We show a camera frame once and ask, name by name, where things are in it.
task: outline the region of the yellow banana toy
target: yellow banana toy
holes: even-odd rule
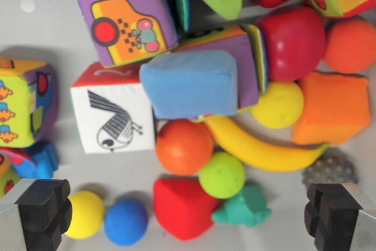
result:
[[[229,154],[252,167],[271,172],[291,172],[306,168],[329,146],[323,143],[312,150],[269,144],[249,135],[225,116],[212,116],[205,124],[214,140]]]

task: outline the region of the green rubber toy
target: green rubber toy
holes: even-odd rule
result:
[[[228,199],[222,208],[217,209],[211,219],[217,223],[257,226],[271,214],[259,185],[245,186],[237,195]]]

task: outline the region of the lime green ball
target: lime green ball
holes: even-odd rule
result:
[[[246,173],[243,164],[226,152],[215,153],[199,172],[203,190],[212,197],[227,199],[244,186]]]

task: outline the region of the orange fabric block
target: orange fabric block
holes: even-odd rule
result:
[[[293,126],[296,144],[338,145],[369,124],[367,78],[313,72],[299,86],[304,109]]]

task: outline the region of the blue textured ball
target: blue textured ball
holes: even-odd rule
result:
[[[105,217],[105,233],[111,242],[131,246],[146,232],[148,215],[144,205],[134,199],[112,206]]]

